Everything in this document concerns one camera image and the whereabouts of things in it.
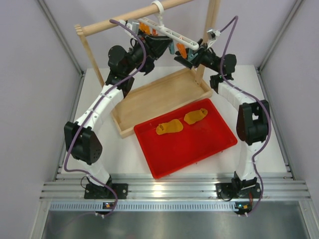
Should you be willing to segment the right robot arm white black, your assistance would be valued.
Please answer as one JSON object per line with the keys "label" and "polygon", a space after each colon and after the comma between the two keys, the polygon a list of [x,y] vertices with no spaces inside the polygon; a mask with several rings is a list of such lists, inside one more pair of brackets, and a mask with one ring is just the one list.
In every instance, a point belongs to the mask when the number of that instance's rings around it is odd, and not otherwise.
{"label": "right robot arm white black", "polygon": [[271,132],[269,103],[257,100],[232,83],[237,59],[234,54],[218,57],[212,48],[200,46],[184,53],[177,51],[175,61],[191,69],[204,66],[216,72],[210,76],[210,87],[237,111],[236,133],[241,141],[240,159],[229,183],[216,186],[217,197],[224,201],[242,197],[260,197],[262,187],[256,161],[257,153],[268,143]]}

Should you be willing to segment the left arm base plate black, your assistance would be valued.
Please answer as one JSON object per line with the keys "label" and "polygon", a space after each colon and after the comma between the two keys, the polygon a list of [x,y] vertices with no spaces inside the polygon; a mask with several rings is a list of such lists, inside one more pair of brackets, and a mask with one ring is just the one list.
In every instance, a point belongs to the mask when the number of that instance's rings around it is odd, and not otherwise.
{"label": "left arm base plate black", "polygon": [[[116,193],[118,199],[126,199],[128,195],[128,184],[114,183],[111,186]],[[115,199],[114,194],[103,186],[98,186],[92,183],[86,185],[84,199]]]}

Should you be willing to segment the white plastic sock hanger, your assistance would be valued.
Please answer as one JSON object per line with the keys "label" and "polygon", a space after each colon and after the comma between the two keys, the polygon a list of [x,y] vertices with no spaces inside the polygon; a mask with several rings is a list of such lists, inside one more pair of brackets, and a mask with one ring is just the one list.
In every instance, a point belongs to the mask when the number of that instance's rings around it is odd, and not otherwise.
{"label": "white plastic sock hanger", "polygon": [[196,41],[193,41],[179,34],[178,32],[175,32],[165,27],[163,23],[163,13],[164,13],[163,4],[159,0],[153,1],[152,4],[155,5],[158,9],[158,12],[155,13],[155,16],[158,19],[158,22],[150,20],[147,17],[140,18],[139,22],[147,25],[148,27],[150,27],[151,29],[154,29],[158,33],[161,33],[162,35],[169,37],[170,39],[176,41],[177,43],[184,45],[186,48],[190,48],[192,50],[197,50],[199,48],[199,44]]}

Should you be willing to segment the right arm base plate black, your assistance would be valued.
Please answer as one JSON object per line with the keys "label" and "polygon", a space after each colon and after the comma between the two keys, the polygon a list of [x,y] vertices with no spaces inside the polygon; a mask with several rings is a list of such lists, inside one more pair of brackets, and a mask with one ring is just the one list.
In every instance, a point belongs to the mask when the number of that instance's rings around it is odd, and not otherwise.
{"label": "right arm base plate black", "polygon": [[257,183],[254,187],[237,190],[231,183],[218,183],[215,186],[217,198],[223,201],[233,199],[258,199],[261,196],[261,187]]}

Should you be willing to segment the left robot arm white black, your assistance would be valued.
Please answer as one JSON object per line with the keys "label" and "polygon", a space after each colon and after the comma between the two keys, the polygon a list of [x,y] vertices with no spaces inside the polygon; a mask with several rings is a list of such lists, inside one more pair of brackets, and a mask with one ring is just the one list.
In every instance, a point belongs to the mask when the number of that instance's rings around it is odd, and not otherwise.
{"label": "left robot arm white black", "polygon": [[79,172],[89,178],[89,185],[96,193],[107,198],[112,194],[112,178],[100,159],[103,146],[96,132],[99,131],[113,108],[130,92],[134,75],[151,72],[173,40],[167,36],[142,33],[131,38],[131,47],[125,50],[115,45],[108,52],[110,72],[96,100],[75,122],[64,126],[67,155],[78,160],[83,168]]}

